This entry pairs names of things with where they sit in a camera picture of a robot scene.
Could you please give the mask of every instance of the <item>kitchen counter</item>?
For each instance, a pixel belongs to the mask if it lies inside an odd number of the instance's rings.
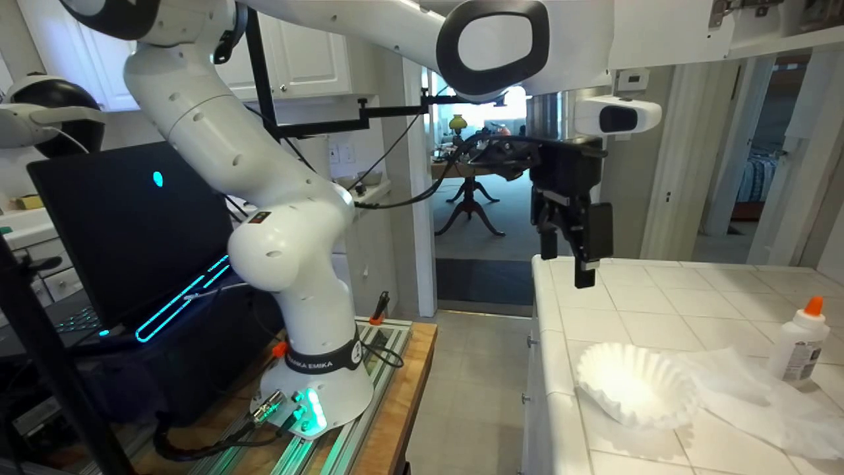
[[[655,350],[733,346],[764,360],[780,321],[826,294],[830,337],[806,389],[844,413],[844,286],[796,267],[727,267],[605,257],[598,285],[572,285],[572,257],[533,261],[537,318],[524,395],[524,473],[597,475],[839,475],[844,462],[784,454],[700,411],[685,430],[632,430],[574,389],[593,343]]]

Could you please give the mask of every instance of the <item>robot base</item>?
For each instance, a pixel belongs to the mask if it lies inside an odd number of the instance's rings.
[[[293,436],[320,437],[326,430],[354,422],[367,411],[373,400],[373,376],[367,367],[336,368],[330,375],[304,375],[289,368],[286,360],[268,367],[262,376],[262,395],[257,400],[282,392],[295,400]]]

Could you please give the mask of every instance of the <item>white robotic arm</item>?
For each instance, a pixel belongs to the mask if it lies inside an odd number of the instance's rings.
[[[88,120],[100,127],[105,116],[93,98],[71,82],[53,75],[26,75],[0,99],[0,148],[44,145],[63,135],[76,152],[88,152],[78,136],[63,131],[63,123]]]
[[[262,397],[301,403],[293,432],[317,437],[373,397],[349,286],[330,254],[350,221],[350,194],[288,155],[216,75],[209,58],[228,29],[228,0],[63,0],[88,27],[137,38],[123,75],[160,135],[216,189],[262,210],[229,238],[234,272],[274,292],[289,352],[262,380]],[[268,16],[386,44],[439,69],[466,95],[499,93],[549,61],[549,12],[529,0],[465,3],[448,17],[408,0],[242,0]]]

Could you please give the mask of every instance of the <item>computer monitor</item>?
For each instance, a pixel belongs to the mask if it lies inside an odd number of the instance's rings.
[[[28,173],[105,327],[135,329],[228,250],[225,194],[167,141],[36,160]]]

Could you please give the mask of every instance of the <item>orange bottle cap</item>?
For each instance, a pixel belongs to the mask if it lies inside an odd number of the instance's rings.
[[[824,294],[812,294],[802,310],[806,316],[820,316],[824,313]]]
[[[279,339],[268,347],[268,355],[272,358],[286,358],[289,352],[289,343],[288,339]]]

